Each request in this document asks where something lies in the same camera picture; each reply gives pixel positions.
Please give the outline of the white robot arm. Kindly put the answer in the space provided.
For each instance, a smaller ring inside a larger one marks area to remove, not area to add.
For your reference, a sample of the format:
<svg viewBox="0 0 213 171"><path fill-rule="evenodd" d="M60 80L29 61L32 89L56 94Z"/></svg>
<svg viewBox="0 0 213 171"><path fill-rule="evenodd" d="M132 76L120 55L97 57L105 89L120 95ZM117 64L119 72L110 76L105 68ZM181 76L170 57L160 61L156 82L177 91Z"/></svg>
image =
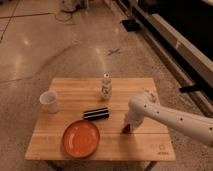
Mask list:
<svg viewBox="0 0 213 171"><path fill-rule="evenodd" d="M145 90L128 101L124 124L130 131L139 127L145 117L158 121L206 146L213 147L213 119L164 107L156 103L153 92Z"/></svg>

